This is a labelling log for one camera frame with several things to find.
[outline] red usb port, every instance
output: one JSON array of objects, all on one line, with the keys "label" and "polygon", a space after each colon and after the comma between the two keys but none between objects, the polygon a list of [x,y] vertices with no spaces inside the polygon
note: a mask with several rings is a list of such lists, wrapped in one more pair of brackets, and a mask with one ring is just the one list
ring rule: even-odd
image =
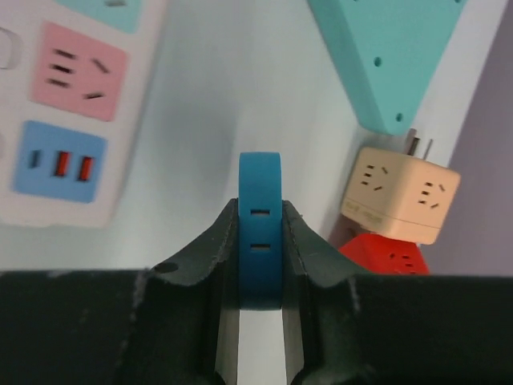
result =
[{"label": "red usb port", "polygon": [[93,158],[90,156],[83,156],[82,162],[80,163],[79,180],[87,182],[91,178],[91,172],[93,169]]},{"label": "red usb port", "polygon": [[57,153],[57,163],[55,165],[55,176],[59,176],[61,178],[65,177],[67,174],[67,169],[70,164],[70,153],[65,151],[59,151]]}]

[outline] pink socket panel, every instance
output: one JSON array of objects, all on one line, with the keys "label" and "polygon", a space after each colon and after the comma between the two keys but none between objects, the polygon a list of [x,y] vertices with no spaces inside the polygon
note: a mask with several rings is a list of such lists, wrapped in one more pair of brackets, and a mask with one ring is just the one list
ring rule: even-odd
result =
[{"label": "pink socket panel", "polygon": [[119,48],[47,22],[32,100],[112,121],[127,65],[127,53]]}]

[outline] triangular power strip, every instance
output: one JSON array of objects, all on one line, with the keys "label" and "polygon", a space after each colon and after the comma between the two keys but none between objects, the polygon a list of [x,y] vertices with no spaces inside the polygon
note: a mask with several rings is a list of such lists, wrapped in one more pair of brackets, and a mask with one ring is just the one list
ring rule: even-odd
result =
[{"label": "triangular power strip", "polygon": [[411,125],[466,0],[309,0],[361,126]]}]

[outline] clip jaw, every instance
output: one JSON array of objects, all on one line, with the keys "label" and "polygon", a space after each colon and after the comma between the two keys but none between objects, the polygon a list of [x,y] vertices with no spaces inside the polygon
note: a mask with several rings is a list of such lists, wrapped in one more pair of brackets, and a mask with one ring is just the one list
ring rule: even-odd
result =
[{"label": "clip jaw", "polygon": [[[236,384],[237,218],[150,271],[4,273],[0,383]],[[282,229],[288,383],[513,380],[512,279],[369,274],[288,201]]]}]

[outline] power strip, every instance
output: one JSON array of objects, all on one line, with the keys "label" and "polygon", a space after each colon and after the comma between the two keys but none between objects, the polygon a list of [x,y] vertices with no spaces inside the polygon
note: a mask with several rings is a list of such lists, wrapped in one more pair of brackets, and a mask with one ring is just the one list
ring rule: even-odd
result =
[{"label": "power strip", "polygon": [[168,0],[0,1],[0,219],[104,227]]}]

